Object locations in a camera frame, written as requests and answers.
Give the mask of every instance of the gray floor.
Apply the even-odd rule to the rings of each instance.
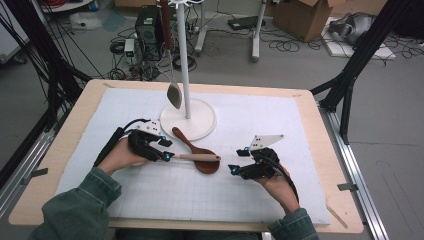
[[[104,27],[76,32],[75,41],[101,73],[111,68],[110,39],[134,25],[133,19],[110,10],[99,12]],[[226,17],[210,26],[226,26]],[[274,29],[268,19],[265,29]],[[68,46],[71,42],[65,38]],[[311,89],[335,77],[347,58],[330,57],[327,50],[312,50],[299,44],[297,52],[280,52],[261,42],[260,61],[252,63],[251,39],[224,33],[208,33],[205,53],[197,57],[190,82],[272,88]],[[71,48],[79,69],[97,73],[75,47]],[[362,170],[389,238],[424,239],[424,56],[395,61],[384,66],[373,60],[360,75],[354,90],[349,126],[351,147]],[[0,167],[13,154],[47,108],[35,71],[30,64],[0,65]],[[316,96],[321,100],[325,94]],[[1,239],[24,239],[31,227],[11,226],[9,213],[0,221]],[[323,239],[370,239],[359,235],[321,234]]]

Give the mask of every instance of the table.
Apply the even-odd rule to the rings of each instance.
[[[108,88],[130,88],[166,91],[169,83],[92,80],[66,119],[39,169],[48,168],[49,173],[35,177],[22,194],[9,222],[16,225],[39,225],[43,222],[42,205],[53,197],[63,169],[78,145],[88,122],[103,93]],[[337,156],[321,119],[312,94],[308,90],[239,87],[191,84],[190,90],[199,93],[246,94],[259,96],[289,97],[296,101],[303,127],[310,146],[314,164],[323,187],[331,224],[316,226],[318,232],[360,233],[363,224],[349,191],[339,191],[343,176]],[[167,228],[203,230],[267,231],[266,225],[254,223],[194,222],[148,219],[111,219],[110,227]]]

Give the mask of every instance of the white pole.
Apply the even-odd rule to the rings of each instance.
[[[179,4],[177,8],[177,23],[178,23],[178,41],[180,45],[180,57],[181,57],[181,73],[183,75],[183,87],[184,87],[184,103],[186,109],[186,118],[191,118],[190,110],[190,86],[188,79],[188,64],[187,64],[187,43],[185,34],[185,16],[184,16],[184,4]]]

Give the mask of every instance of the green jacket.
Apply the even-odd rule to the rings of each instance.
[[[55,196],[43,206],[44,223],[34,229],[28,239],[103,240],[109,225],[106,209],[120,195],[121,185],[102,170],[93,168],[78,188]],[[268,228],[277,240],[318,239],[303,208]],[[238,234],[228,239],[245,238]]]

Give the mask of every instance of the brown spoon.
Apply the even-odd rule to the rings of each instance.
[[[183,143],[187,144],[193,154],[214,154],[211,150],[198,148],[191,144],[191,142],[184,136],[181,130],[177,127],[172,128],[172,132],[174,135],[179,138]],[[194,165],[196,168],[204,174],[212,174],[215,173],[219,168],[219,161],[216,162],[202,162],[202,161],[194,161]]]

